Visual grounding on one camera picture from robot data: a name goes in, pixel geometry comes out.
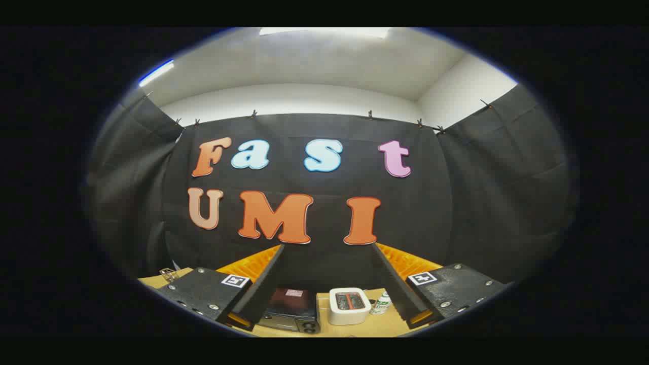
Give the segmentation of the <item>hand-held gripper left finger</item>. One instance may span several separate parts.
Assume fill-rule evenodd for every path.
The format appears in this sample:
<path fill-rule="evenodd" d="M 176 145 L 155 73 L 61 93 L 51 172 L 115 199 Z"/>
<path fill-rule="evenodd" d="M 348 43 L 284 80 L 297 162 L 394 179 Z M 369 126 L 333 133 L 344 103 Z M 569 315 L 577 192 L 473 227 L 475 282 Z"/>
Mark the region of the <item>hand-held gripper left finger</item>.
<path fill-rule="evenodd" d="M 278 286 L 276 266 L 282 262 L 284 245 L 262 251 L 261 258 L 247 257 L 244 264 L 257 264 L 252 273 L 229 273 L 197 267 L 185 275 L 167 282 L 157 293 L 168 301 L 227 326 L 251 331 L 260 321 Z"/>

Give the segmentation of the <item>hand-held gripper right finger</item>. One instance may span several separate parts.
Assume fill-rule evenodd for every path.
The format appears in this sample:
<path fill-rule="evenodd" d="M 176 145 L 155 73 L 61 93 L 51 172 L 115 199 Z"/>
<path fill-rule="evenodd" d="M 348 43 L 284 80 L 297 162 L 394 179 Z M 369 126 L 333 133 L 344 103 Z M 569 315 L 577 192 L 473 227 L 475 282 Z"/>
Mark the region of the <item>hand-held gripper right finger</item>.
<path fill-rule="evenodd" d="M 371 248 L 380 282 L 411 330 L 473 310 L 508 288 L 466 264 L 441 266 L 381 243 Z"/>

